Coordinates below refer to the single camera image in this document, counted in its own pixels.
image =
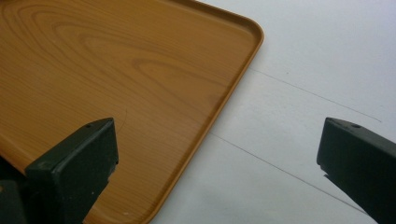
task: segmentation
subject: wooden tray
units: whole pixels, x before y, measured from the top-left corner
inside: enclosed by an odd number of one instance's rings
[[[113,117],[120,165],[86,223],[149,222],[260,47],[193,1],[0,2],[0,151],[22,171]]]

